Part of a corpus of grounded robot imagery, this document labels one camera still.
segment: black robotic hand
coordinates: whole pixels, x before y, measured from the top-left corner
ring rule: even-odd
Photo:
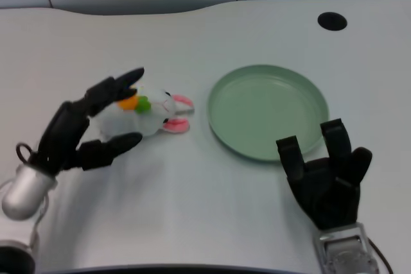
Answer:
[[[87,90],[82,99],[64,102],[44,132],[38,150],[30,151],[27,164],[49,176],[57,176],[61,170],[74,167],[87,170],[109,166],[115,157],[137,145],[142,135],[129,133],[106,143],[99,140],[85,142],[76,149],[89,127],[89,117],[96,116],[115,101],[133,96],[136,90],[130,86],[143,74],[144,69],[140,68],[117,79],[107,78]]]
[[[341,119],[321,124],[329,158],[304,163],[295,136],[277,141],[291,190],[304,212],[321,229],[356,222],[360,183],[371,163],[365,148],[351,151]]]

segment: robotic hand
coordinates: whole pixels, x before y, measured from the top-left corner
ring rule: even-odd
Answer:
[[[12,228],[23,221],[34,220],[33,236],[29,245],[18,241],[0,241],[1,273],[34,272],[32,244],[37,236],[37,225],[44,215],[44,211],[39,209],[44,201],[48,202],[48,192],[56,186],[59,172],[75,167],[88,170],[109,166],[118,155],[140,142],[140,133],[128,133],[108,142],[85,142],[77,148],[89,127],[89,118],[96,116],[111,103],[133,96],[137,90],[130,86],[143,74],[144,69],[140,68],[117,79],[107,78],[87,90],[82,99],[62,103],[46,128],[37,151],[31,150],[27,144],[17,145],[17,156],[22,164],[17,168],[16,177],[11,183],[0,185],[0,190],[5,185],[8,186],[2,200],[3,217],[14,221]],[[30,153],[27,160],[21,154],[22,147]]]
[[[303,211],[320,230],[314,238],[324,274],[378,274],[371,247],[388,262],[357,223],[360,183],[372,153],[351,151],[341,119],[321,124],[329,157],[304,163],[296,136],[277,141],[290,188]]]

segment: plate rim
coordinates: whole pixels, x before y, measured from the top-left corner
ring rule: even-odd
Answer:
[[[211,120],[211,112],[210,112],[210,104],[211,104],[211,103],[210,103],[210,101],[211,101],[211,96],[213,95],[213,92],[215,91],[215,88],[217,87],[217,85],[218,85],[225,77],[227,77],[227,76],[230,75],[231,73],[233,73],[233,72],[235,72],[235,71],[238,71],[238,70],[241,70],[241,69],[246,69],[246,68],[248,68],[248,67],[275,67],[275,68],[278,68],[278,69],[283,69],[283,70],[291,71],[292,73],[294,73],[294,74],[296,74],[296,75],[299,75],[300,77],[302,77],[302,78],[304,78],[305,80],[307,80],[310,84],[312,84],[312,85],[314,86],[315,89],[317,89],[317,91],[319,92],[319,94],[321,95],[322,99],[323,99],[324,102],[325,102],[326,121],[329,121],[329,119],[330,119],[330,118],[329,118],[329,107],[328,107],[328,103],[327,103],[327,100],[326,100],[325,96],[324,96],[323,93],[321,92],[321,90],[320,90],[309,78],[305,77],[304,75],[302,75],[302,74],[300,74],[300,73],[298,73],[298,72],[295,72],[295,71],[293,71],[293,70],[291,70],[291,69],[287,69],[286,67],[281,67],[281,66],[279,66],[279,65],[273,65],[273,64],[251,64],[251,65],[246,65],[246,66],[239,67],[239,68],[237,68],[237,69],[233,69],[233,70],[229,71],[227,74],[224,74],[221,78],[219,78],[219,79],[217,80],[217,82],[214,83],[214,85],[213,85],[213,87],[211,88],[211,90],[210,90],[210,92],[209,92],[209,95],[208,95],[208,97],[207,97],[207,120],[208,120],[209,126],[211,127],[211,130],[213,131],[214,135],[216,135],[217,139],[219,139],[219,140],[224,144],[224,146],[228,147],[231,151],[234,151],[234,152],[236,152],[236,153],[238,153],[238,154],[240,154],[240,155],[242,155],[242,156],[244,156],[244,157],[250,158],[250,159],[252,159],[252,160],[257,160],[257,161],[260,161],[260,162],[279,162],[279,161],[280,161],[280,158],[279,158],[279,157],[278,157],[278,158],[261,158],[261,157],[255,157],[255,156],[249,155],[249,154],[247,154],[247,153],[241,152],[241,151],[239,151],[239,150],[237,150],[237,149],[234,149],[232,146],[230,146],[230,144],[229,144],[224,138],[220,137],[220,136],[217,134],[217,132],[216,132],[216,130],[215,130],[215,127],[213,126],[213,122],[212,122],[212,120]],[[303,155],[309,153],[310,151],[312,151],[313,149],[315,149],[315,148],[320,144],[320,142],[321,142],[322,139],[323,139],[323,138],[322,138],[322,135],[320,135],[320,137],[319,137],[315,142],[313,142],[313,144],[312,144],[310,147],[307,147],[306,149],[302,150],[301,153],[302,153]]]

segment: pink bunny ear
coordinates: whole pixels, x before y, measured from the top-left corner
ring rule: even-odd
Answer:
[[[164,123],[162,129],[170,133],[184,133],[188,131],[190,124],[186,118],[170,119],[167,123]]]
[[[177,113],[191,112],[194,110],[193,101],[191,101],[186,96],[175,94],[172,96],[172,98],[175,101],[175,106],[177,107]]]

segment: white plush toy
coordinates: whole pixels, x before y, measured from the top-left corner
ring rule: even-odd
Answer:
[[[188,131],[188,120],[177,115],[194,111],[190,99],[144,85],[135,88],[136,95],[111,104],[95,118],[105,138],[131,132],[139,132],[146,137],[158,130],[171,133]]]

